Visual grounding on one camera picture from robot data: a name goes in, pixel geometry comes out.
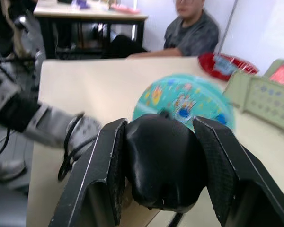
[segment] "desk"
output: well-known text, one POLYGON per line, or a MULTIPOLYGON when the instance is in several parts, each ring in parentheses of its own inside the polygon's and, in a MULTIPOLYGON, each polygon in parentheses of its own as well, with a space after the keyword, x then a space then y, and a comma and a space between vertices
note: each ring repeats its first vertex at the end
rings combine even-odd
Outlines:
MULTIPOLYGON (((45 61, 39 99, 72 114, 85 111, 106 124, 122 117, 131 119, 134 106, 145 88, 176 72, 202 76, 220 88, 226 86, 206 75, 196 58, 45 61)), ((284 193, 284 132, 237 110, 235 118, 239 141, 263 162, 284 193)), ((61 150, 35 144, 28 196, 28 227, 48 225, 65 185, 65 181, 57 183, 62 159, 61 150)), ((122 213, 121 226, 145 227, 157 213, 157 210, 148 210, 132 202, 122 213)), ((221 226, 206 189, 187 219, 190 220, 187 226, 221 226)), ((163 227, 164 224, 160 223, 152 226, 163 227)))
POLYGON ((107 41, 110 42, 112 24, 137 25, 136 41, 143 42, 145 15, 129 15, 108 10, 103 3, 88 0, 90 9, 74 9, 70 4, 59 3, 53 0, 52 4, 45 5, 38 1, 34 16, 39 19, 47 59, 55 58, 55 42, 53 36, 53 23, 103 23, 107 24, 107 41))

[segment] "red bowl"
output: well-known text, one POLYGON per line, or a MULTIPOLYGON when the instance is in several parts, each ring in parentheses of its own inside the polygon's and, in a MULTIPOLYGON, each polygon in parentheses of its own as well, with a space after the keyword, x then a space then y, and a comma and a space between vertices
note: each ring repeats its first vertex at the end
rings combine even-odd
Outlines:
MULTIPOLYGON (((201 65, 201 67, 203 68, 203 70, 205 72, 207 72, 208 74, 210 74, 211 76, 219 78, 219 79, 224 80, 224 81, 228 81, 231 78, 231 74, 225 75, 225 74, 222 74, 219 71, 216 71, 216 70, 213 69, 214 65, 215 65, 215 61, 213 60, 213 57, 215 55, 217 55, 217 54, 214 54, 214 53, 202 54, 198 57, 199 63, 201 65)), ((230 60, 231 63, 236 65, 240 70, 244 70, 247 73, 256 74, 256 73, 259 72, 259 70, 248 61, 239 59, 239 58, 234 57, 234 56, 222 54, 222 53, 220 53, 218 55, 223 56, 224 58, 230 60)))

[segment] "globe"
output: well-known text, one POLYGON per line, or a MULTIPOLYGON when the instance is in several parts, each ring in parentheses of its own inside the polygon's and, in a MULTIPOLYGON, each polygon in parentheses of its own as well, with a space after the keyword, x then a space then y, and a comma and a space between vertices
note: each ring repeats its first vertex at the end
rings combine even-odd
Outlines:
POLYGON ((207 80, 190 74, 173 74, 152 83, 140 97, 133 120, 167 110, 194 131, 193 119, 201 116, 234 128, 229 100, 207 80))

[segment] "man's arm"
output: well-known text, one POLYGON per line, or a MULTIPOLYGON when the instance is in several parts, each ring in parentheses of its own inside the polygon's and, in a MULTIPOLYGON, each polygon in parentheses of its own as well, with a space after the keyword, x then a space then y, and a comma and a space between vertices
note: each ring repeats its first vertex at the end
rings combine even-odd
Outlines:
POLYGON ((170 49, 165 49, 163 51, 135 53, 130 55, 128 58, 173 57, 173 56, 180 57, 182 56, 182 53, 178 48, 170 48, 170 49))

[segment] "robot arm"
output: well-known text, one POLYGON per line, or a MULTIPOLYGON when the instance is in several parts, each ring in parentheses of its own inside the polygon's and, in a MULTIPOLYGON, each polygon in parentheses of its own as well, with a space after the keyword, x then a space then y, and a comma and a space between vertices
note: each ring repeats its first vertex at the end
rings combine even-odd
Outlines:
MULTIPOLYGON (((23 133, 45 146, 70 149, 95 137, 100 124, 80 114, 73 116, 55 107, 36 102, 8 79, 0 78, 0 125, 23 133)), ((86 143, 76 157, 91 146, 86 143)))

